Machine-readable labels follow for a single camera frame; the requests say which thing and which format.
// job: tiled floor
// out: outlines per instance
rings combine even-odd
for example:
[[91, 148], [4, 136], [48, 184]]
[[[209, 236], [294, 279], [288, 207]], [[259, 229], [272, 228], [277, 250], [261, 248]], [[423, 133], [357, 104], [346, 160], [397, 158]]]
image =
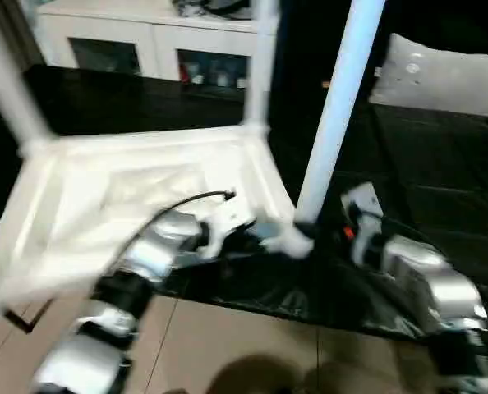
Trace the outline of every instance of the tiled floor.
[[[0, 394], [27, 393], [84, 296], [57, 299], [30, 335], [0, 319]], [[41, 305], [18, 310], [30, 318]], [[284, 387], [323, 394], [430, 392], [431, 367], [416, 348], [168, 297], [154, 298], [131, 357], [128, 394], [273, 394]]]

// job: white tray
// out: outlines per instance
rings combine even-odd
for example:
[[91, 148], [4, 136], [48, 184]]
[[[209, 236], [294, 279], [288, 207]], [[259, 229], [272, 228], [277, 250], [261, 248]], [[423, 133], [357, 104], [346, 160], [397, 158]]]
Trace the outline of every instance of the white tray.
[[[25, 161], [0, 221], [0, 304], [87, 285], [156, 210], [209, 190], [293, 220], [267, 144], [245, 126], [46, 144]], [[184, 209], [201, 217], [216, 203]]]

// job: items in cabinet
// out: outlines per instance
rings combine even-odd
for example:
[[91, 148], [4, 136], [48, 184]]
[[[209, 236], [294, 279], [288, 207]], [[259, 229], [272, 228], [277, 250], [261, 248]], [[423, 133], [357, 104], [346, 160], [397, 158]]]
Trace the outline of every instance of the items in cabinet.
[[181, 81], [193, 85], [246, 88], [247, 57], [178, 50]]

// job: black cable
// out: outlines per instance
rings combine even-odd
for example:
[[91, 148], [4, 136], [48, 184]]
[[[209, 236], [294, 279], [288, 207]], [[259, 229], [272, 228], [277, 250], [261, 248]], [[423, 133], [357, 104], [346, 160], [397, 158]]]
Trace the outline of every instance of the black cable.
[[379, 219], [381, 222], [387, 222], [390, 223], [391, 225], [395, 227], [401, 227], [403, 230], [408, 231], [410, 234], [414, 234], [416, 237], [418, 237], [422, 242], [425, 242], [432, 247], [436, 248], [445, 258], [448, 258], [448, 255], [440, 248], [437, 246], [437, 244], [423, 231], [417, 230], [416, 228], [409, 226], [403, 222], [400, 222], [399, 220], [389, 218], [388, 216], [381, 215], [378, 213], [373, 213], [370, 211], [366, 211], [363, 209], [359, 209], [359, 212], [362, 213], [363, 215], [370, 216], [376, 219]]
[[191, 201], [196, 201], [198, 199], [205, 199], [205, 198], [213, 197], [213, 196], [216, 196], [216, 195], [223, 195], [224, 196], [224, 199], [226, 201], [228, 201], [229, 199], [232, 199], [233, 197], [235, 197], [235, 195], [237, 195], [237, 194], [234, 191], [224, 191], [224, 190], [207, 191], [205, 193], [199, 193], [198, 195], [193, 195], [193, 196], [188, 197], [186, 199], [180, 200], [177, 203], [175, 203], [173, 205], [170, 205], [170, 206], [168, 206], [166, 208], [160, 209], [157, 213], [155, 213], [153, 215], [153, 217], [146, 224], [144, 224], [142, 227], [140, 227], [140, 229], [135, 233], [135, 235], [133, 237], [131, 237], [130, 240], [128, 240], [122, 246], [122, 248], [118, 251], [118, 253], [116, 253], [116, 256], [115, 256], [115, 258], [113, 260], [113, 263], [116, 263], [123, 256], [123, 254], [126, 253], [126, 251], [129, 248], [129, 246], [131, 246], [131, 244], [136, 240], [136, 238], [138, 238], [139, 236], [141, 236], [142, 233], [145, 230], [147, 230], [147, 228], [151, 224], [153, 224], [154, 222], [156, 222], [157, 220], [159, 220], [163, 215], [165, 215], [169, 211], [172, 211], [175, 208], [178, 208], [178, 207], [180, 207], [180, 206], [182, 206], [184, 204], [190, 203]]

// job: glass cabinet door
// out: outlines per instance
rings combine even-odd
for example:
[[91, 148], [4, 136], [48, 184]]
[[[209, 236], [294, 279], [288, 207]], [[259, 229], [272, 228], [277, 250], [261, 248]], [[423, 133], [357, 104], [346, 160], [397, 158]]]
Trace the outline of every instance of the glass cabinet door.
[[149, 24], [49, 14], [39, 21], [53, 66], [160, 77]]
[[140, 75], [140, 63], [134, 44], [74, 38], [69, 38], [69, 43], [79, 68]]

